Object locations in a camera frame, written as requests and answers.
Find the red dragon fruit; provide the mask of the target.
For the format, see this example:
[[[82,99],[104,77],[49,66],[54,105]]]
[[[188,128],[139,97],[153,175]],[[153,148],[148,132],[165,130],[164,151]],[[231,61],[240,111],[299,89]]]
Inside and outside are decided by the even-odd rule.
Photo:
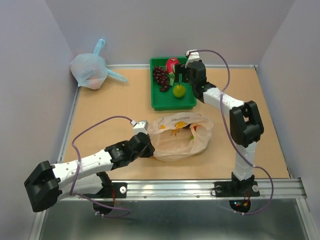
[[[165,72],[169,77],[169,85],[171,87],[173,87],[176,80],[179,79],[178,77],[176,77],[176,70],[175,70],[175,66],[178,64],[180,64],[180,62],[176,57],[169,58],[165,64]]]

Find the dark red grape bunch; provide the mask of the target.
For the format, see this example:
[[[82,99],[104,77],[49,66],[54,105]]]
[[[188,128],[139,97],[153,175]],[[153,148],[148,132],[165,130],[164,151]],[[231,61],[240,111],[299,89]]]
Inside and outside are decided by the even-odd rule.
[[[160,86],[160,92],[167,92],[170,88],[169,78],[164,68],[155,66],[152,70],[153,79]]]

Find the green pear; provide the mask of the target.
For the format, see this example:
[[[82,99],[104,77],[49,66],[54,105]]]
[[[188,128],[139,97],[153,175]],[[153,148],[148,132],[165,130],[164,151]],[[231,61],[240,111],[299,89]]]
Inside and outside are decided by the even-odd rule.
[[[183,84],[176,84],[172,90],[173,96],[180,99],[186,94],[186,87]]]

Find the orange plastic bag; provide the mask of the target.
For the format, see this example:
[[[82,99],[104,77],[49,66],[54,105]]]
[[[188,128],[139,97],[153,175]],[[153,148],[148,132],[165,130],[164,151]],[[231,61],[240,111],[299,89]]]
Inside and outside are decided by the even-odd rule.
[[[213,126],[209,117],[195,112],[178,112],[153,121],[148,134],[154,158],[175,162],[205,151]]]

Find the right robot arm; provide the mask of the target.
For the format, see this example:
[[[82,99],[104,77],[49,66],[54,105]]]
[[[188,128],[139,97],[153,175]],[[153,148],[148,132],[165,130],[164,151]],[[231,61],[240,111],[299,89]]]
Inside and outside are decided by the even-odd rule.
[[[244,197],[260,195],[253,173],[257,143],[264,126],[257,104],[241,101],[223,93],[207,81],[206,67],[201,60],[189,64],[176,64],[174,81],[190,85],[196,99],[220,110],[227,136],[236,151],[235,166],[229,181],[216,181],[216,197]]]

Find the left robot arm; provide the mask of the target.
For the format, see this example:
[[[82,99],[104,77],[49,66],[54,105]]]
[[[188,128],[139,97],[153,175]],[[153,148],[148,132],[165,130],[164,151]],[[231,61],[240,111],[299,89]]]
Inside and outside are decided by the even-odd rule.
[[[154,151],[150,137],[140,132],[80,160],[57,164],[43,161],[24,182],[32,210],[38,213],[52,207],[63,196],[63,188],[71,187],[74,180],[126,167],[137,158],[153,156]]]

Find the blue plastic bag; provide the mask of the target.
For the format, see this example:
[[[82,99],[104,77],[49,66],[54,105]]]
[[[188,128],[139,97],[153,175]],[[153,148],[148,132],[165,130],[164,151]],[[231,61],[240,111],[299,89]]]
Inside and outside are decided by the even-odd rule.
[[[106,41],[99,39],[93,53],[77,55],[70,63],[70,72],[77,81],[78,87],[98,90],[107,77],[126,83],[128,80],[121,74],[109,69],[106,61],[100,56],[100,51]]]

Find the green plastic tray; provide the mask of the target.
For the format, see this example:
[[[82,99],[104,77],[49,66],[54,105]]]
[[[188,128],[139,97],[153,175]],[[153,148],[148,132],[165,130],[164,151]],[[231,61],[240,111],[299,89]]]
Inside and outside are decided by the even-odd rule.
[[[179,75],[179,83],[186,88],[183,97],[177,98],[173,95],[173,88],[177,83],[166,92],[161,92],[161,86],[158,85],[154,76],[153,68],[165,68],[165,64],[169,57],[154,57],[149,60],[150,65],[150,96],[151,106],[155,111],[173,111],[173,110],[189,110],[197,105],[197,100],[193,95],[192,88],[188,83],[183,82],[183,75]]]

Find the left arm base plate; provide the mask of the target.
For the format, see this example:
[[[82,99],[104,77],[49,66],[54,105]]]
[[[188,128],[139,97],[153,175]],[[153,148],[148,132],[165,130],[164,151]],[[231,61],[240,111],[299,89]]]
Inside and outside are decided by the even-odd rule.
[[[91,199],[125,199],[127,186],[126,182],[112,182],[109,185],[100,183],[97,190],[93,190],[92,193],[87,190],[83,195]]]

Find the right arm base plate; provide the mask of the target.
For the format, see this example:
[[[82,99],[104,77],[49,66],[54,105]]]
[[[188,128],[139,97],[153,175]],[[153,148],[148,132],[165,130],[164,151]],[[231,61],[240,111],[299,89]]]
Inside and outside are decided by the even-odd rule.
[[[259,197],[260,191],[255,192],[252,184],[237,184],[231,181],[217,181],[210,194],[218,198]]]

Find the aluminium mounting rail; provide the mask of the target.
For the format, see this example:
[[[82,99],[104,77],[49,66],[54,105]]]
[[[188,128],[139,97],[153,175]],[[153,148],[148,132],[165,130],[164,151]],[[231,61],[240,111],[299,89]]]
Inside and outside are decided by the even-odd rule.
[[[164,201],[164,200],[242,200],[244,196],[221,197],[214,190],[215,182],[226,182],[226,179],[205,180],[112,180],[117,201]],[[260,196],[250,194],[251,200],[267,200],[271,195],[271,184],[268,179],[258,179],[257,187]],[[307,194],[300,179],[273,179],[274,192],[272,199],[306,199]],[[78,200],[70,197],[71,184],[62,188],[62,199]],[[99,177],[86,177],[77,181],[75,193],[95,194],[102,188]]]

